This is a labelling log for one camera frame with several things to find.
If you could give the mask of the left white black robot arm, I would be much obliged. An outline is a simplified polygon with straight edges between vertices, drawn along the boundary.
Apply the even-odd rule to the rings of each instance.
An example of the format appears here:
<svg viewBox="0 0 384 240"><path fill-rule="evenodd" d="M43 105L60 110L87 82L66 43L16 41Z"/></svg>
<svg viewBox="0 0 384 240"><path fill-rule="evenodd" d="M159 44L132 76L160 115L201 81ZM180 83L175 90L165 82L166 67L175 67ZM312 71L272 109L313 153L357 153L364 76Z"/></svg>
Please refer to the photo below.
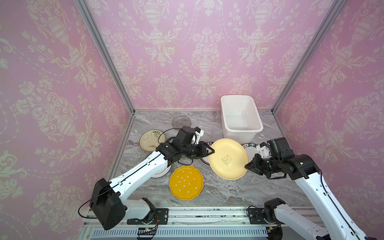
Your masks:
<svg viewBox="0 0 384 240"><path fill-rule="evenodd" d="M124 174L109 181L96 182L90 208L103 229L108 231L124 218L151 223L156 220L156 207L147 199L129 200L129 196L155 174L161 173L181 157L191 160L207 157L215 150L200 138L204 131L200 128L184 126L177 135L160 143L141 163Z"/></svg>

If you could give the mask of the white plate green cloud motif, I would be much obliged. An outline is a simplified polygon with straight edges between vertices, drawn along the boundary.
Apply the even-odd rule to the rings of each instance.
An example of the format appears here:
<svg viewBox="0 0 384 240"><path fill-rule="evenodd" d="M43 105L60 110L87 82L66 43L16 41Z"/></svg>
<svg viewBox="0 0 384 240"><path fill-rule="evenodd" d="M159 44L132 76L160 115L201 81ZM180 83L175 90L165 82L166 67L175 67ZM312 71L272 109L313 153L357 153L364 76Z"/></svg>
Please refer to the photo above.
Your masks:
<svg viewBox="0 0 384 240"><path fill-rule="evenodd" d="M162 172L156 173L151 178L158 179L158 178L164 177L170 170L171 170L171 166L168 166L165 170L163 170Z"/></svg>

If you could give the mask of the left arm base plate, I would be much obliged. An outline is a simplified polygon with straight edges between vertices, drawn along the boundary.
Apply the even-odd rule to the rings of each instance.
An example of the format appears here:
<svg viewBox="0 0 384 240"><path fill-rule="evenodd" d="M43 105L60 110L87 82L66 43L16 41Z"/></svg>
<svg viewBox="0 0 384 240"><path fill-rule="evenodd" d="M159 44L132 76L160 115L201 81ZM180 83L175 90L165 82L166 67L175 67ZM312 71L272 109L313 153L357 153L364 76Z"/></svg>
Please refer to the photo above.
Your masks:
<svg viewBox="0 0 384 240"><path fill-rule="evenodd" d="M128 225L166 225L168 223L169 209L159 208L150 210L147 216L143 220L139 219L128 219Z"/></svg>

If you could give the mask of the pale yellow bear plate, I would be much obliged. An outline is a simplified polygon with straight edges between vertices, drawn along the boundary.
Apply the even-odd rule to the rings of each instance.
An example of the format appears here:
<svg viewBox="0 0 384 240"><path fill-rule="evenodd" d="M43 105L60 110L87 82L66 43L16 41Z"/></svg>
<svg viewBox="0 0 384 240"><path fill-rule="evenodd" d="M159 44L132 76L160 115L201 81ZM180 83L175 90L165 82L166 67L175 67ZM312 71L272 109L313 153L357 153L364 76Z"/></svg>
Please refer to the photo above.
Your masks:
<svg viewBox="0 0 384 240"><path fill-rule="evenodd" d="M245 165L249 163L245 149L231 139L215 141L211 148L215 151L209 155L211 169L221 178L237 180L247 172Z"/></svg>

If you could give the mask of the white plate green red rim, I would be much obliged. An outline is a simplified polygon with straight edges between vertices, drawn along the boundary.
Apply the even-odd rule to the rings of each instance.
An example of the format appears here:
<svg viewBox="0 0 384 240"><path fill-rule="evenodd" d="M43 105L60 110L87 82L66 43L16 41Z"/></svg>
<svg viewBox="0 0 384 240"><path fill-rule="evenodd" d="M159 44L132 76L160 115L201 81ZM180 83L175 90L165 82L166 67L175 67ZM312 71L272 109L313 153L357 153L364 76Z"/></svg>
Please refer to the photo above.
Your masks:
<svg viewBox="0 0 384 240"><path fill-rule="evenodd" d="M208 142L208 145L211 146L214 142ZM209 162L209 157L203 157L203 158L200 158L200 161L206 165L206 166L210 166L210 162Z"/></svg>

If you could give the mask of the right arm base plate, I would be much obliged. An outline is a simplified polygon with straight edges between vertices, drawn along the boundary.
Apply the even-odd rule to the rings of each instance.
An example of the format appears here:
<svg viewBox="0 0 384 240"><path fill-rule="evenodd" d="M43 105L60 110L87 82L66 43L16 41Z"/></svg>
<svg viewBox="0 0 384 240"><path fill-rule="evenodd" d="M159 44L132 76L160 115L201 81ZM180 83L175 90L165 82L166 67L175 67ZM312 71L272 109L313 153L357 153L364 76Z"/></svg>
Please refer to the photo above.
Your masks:
<svg viewBox="0 0 384 240"><path fill-rule="evenodd" d="M255 206L249 206L246 209L246 215L250 221L251 225L263 225L263 224L271 224L280 226L284 224L281 221L278 221L273 216L272 212L267 209L260 209Z"/></svg>

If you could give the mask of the yellow scalloped dotted plate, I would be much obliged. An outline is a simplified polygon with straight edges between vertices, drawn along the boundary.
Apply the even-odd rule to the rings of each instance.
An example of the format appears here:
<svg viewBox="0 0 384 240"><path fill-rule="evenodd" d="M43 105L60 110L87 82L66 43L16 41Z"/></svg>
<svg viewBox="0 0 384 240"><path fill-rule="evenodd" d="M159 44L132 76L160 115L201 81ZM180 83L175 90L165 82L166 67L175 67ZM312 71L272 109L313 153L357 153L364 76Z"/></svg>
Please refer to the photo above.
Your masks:
<svg viewBox="0 0 384 240"><path fill-rule="evenodd" d="M204 188L204 177L193 166L181 166L171 174L169 187L172 194L181 201L198 197Z"/></svg>

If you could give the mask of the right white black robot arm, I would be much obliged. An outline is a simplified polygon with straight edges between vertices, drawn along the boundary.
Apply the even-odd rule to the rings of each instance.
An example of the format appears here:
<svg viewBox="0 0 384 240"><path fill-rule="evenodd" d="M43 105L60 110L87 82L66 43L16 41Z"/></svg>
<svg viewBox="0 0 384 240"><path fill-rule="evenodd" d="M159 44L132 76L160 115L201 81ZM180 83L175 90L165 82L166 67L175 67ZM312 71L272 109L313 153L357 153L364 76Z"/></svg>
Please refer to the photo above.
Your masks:
<svg viewBox="0 0 384 240"><path fill-rule="evenodd" d="M290 177L305 193L324 223L324 227L313 223L294 211L285 201L275 198L265 202L262 210L249 207L246 213L254 224L258 217L272 224L268 239L283 237L281 225L285 224L306 240L368 240L370 237L358 227L344 210L331 189L323 172L308 155L295 155L286 138L277 138L255 146L256 153L245 169L273 180Z"/></svg>

